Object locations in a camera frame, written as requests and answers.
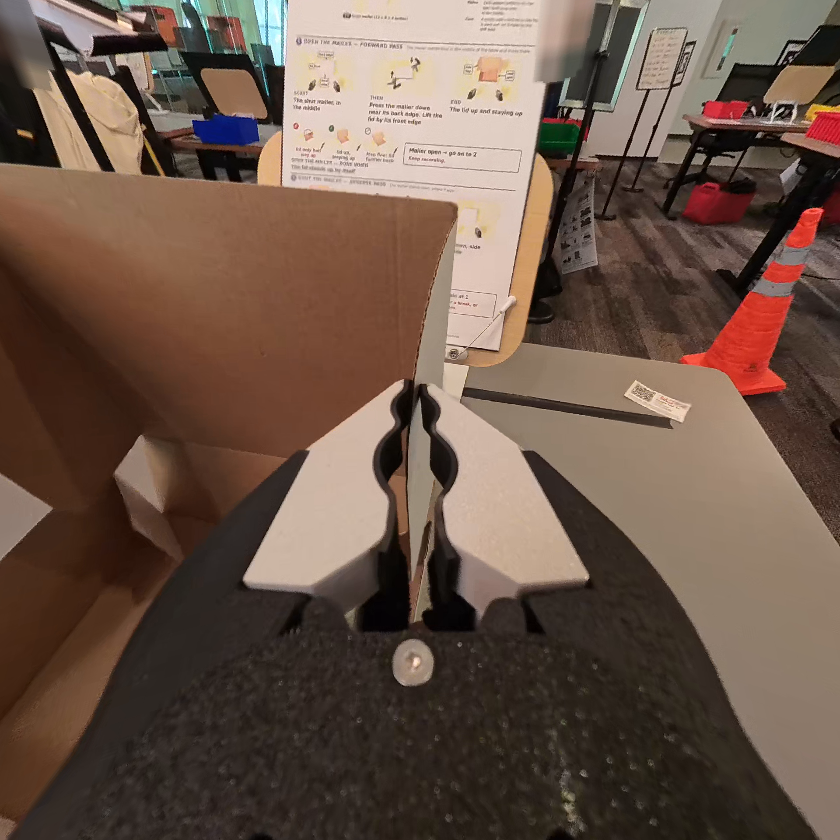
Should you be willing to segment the hanging printed sheet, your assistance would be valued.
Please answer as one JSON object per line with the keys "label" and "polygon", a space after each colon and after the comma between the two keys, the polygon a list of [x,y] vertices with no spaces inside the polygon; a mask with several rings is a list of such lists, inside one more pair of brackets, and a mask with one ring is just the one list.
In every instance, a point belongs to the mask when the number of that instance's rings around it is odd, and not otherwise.
{"label": "hanging printed sheet", "polygon": [[575,184],[563,211],[559,233],[563,276],[598,266],[594,204],[595,177],[589,175]]}

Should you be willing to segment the white label sticker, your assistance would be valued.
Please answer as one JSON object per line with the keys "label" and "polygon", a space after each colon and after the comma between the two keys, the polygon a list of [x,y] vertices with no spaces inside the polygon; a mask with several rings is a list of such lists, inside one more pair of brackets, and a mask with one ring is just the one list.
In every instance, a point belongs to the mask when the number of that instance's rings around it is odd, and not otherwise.
{"label": "white label sticker", "polygon": [[684,423],[691,405],[652,389],[640,381],[634,381],[625,391],[627,400],[647,408],[652,413],[671,421]]}

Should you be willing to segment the green plastic bin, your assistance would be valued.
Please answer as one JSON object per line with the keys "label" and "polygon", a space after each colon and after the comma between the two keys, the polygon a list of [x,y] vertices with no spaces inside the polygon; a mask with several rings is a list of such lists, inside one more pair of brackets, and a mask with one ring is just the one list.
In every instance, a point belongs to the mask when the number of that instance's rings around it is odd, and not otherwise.
{"label": "green plastic bin", "polygon": [[543,119],[539,127],[538,152],[545,158],[568,158],[574,152],[580,131],[580,120]]}

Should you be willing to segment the black chair with wooden back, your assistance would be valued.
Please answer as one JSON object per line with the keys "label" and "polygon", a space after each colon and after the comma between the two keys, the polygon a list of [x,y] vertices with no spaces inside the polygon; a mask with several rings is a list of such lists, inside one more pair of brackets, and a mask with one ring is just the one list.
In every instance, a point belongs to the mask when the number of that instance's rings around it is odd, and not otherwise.
{"label": "black chair with wooden back", "polygon": [[181,50],[180,57],[212,113],[270,123],[268,98],[247,55]]}
{"label": "black chair with wooden back", "polygon": [[787,114],[796,120],[800,106],[813,102],[833,76],[835,66],[801,66],[790,64],[750,65],[736,63],[720,89],[719,102],[747,102],[744,119],[776,122]]}

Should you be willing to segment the red plastic bin on floor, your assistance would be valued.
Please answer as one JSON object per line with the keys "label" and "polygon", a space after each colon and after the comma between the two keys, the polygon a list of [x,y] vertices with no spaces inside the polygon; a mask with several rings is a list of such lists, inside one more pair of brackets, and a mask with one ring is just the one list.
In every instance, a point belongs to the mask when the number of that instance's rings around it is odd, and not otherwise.
{"label": "red plastic bin on floor", "polygon": [[756,192],[757,185],[750,180],[705,182],[692,189],[681,215],[700,225],[736,224],[747,213]]}

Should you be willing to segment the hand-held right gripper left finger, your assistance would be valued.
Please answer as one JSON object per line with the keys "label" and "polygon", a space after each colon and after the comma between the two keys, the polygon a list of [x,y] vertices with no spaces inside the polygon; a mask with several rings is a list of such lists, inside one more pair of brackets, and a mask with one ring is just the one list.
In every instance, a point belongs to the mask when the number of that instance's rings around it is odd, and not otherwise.
{"label": "hand-held right gripper left finger", "polygon": [[321,597],[342,613],[408,614],[390,478],[412,406],[413,383],[396,381],[306,450],[245,572],[247,588]]}

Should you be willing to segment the orange traffic cone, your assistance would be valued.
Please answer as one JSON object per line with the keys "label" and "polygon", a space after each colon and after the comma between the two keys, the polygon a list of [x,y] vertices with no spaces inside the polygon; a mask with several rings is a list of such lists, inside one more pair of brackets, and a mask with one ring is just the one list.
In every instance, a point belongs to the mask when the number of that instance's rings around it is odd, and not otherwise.
{"label": "orange traffic cone", "polygon": [[721,371],[743,396],[782,392],[786,388],[786,383],[770,369],[770,362],[822,217],[820,207],[804,210],[781,252],[741,301],[709,350],[687,354],[680,359],[681,364]]}

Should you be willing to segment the dark board easel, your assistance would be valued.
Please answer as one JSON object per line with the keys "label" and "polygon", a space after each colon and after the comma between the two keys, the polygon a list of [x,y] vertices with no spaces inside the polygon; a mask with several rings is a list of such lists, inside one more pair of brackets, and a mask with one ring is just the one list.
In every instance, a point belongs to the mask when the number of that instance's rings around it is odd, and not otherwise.
{"label": "dark board easel", "polygon": [[596,112],[611,112],[620,95],[629,62],[646,15],[648,2],[595,2],[581,67],[563,83],[559,105],[567,114],[581,111],[579,135],[563,177],[553,225],[560,218],[574,184],[574,168]]}

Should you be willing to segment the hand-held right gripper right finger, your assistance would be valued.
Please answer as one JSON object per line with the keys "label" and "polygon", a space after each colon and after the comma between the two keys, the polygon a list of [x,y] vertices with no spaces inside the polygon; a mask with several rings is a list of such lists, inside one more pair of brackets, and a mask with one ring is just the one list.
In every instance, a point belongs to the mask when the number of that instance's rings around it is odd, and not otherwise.
{"label": "hand-held right gripper right finger", "polygon": [[434,504],[425,623],[479,623],[500,599],[590,580],[547,490],[560,475],[436,385],[421,385]]}

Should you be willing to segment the white instruction poster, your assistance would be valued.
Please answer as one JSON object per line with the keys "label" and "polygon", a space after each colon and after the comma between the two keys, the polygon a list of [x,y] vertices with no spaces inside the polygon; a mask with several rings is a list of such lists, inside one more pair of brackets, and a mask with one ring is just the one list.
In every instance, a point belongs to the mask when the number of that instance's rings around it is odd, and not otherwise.
{"label": "white instruction poster", "polygon": [[498,351],[541,120],[540,2],[287,6],[282,185],[457,206],[447,344]]}

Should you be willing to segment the black clothes rack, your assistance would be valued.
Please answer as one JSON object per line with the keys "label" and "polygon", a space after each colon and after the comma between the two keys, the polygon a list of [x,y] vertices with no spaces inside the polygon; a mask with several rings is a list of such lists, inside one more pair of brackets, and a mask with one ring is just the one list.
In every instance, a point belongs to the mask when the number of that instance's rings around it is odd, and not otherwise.
{"label": "black clothes rack", "polygon": [[[99,172],[117,173],[106,155],[91,121],[68,78],[68,71],[108,77],[120,85],[135,106],[143,132],[141,173],[176,177],[172,153],[160,139],[145,105],[144,90],[137,84],[131,59],[143,67],[151,83],[151,53],[164,51],[162,36],[145,21],[144,13],[127,13],[97,2],[29,2],[56,76],[59,91],[88,142]],[[50,78],[35,89],[48,90]]]}

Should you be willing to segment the beige jacket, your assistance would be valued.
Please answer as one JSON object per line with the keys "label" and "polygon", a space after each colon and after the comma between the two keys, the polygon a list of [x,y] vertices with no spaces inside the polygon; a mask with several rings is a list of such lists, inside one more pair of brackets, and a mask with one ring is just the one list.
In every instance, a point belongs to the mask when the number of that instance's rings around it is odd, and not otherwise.
{"label": "beige jacket", "polygon": [[[34,89],[38,108],[63,169],[98,172],[101,167],[84,139],[76,118],[60,92],[54,73],[48,90]],[[143,132],[137,109],[114,80],[68,71],[85,113],[115,172],[140,175],[144,150]]]}

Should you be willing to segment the wooden table with black legs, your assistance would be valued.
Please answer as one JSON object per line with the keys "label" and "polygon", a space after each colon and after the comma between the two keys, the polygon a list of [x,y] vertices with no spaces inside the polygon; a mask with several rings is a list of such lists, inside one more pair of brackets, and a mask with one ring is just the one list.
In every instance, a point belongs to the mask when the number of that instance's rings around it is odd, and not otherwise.
{"label": "wooden table with black legs", "polygon": [[804,210],[822,207],[839,176],[839,145],[817,140],[803,133],[784,133],[783,143],[799,151],[803,168],[800,181],[791,190],[777,213],[769,231],[740,273],[731,282],[740,300],[761,277],[770,258],[792,230]]}
{"label": "wooden table with black legs", "polygon": [[259,157],[266,143],[203,143],[195,135],[170,132],[164,137],[183,177],[209,182],[256,183]]}
{"label": "wooden table with black legs", "polygon": [[728,182],[739,171],[751,149],[778,150],[785,133],[805,134],[811,121],[771,121],[770,119],[715,119],[704,114],[684,115],[691,128],[689,144],[677,172],[668,179],[664,201],[660,205],[663,215],[670,217],[679,191],[684,186],[697,185],[706,180],[716,159],[735,160]]}

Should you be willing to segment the brown cardboard box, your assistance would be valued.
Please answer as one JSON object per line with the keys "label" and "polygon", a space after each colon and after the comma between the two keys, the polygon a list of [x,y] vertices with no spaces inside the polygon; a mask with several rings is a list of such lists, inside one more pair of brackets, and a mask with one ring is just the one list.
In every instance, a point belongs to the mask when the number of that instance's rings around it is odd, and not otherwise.
{"label": "brown cardboard box", "polygon": [[453,199],[2,164],[2,837],[240,501],[442,384]]}

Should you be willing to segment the blue plastic bin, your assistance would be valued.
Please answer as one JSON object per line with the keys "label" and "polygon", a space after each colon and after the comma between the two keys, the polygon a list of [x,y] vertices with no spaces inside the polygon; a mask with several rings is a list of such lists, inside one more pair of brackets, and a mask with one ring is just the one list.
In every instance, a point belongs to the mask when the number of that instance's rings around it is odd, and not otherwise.
{"label": "blue plastic bin", "polygon": [[259,142],[259,124],[252,117],[216,113],[210,119],[194,119],[192,128],[202,144],[245,146]]}

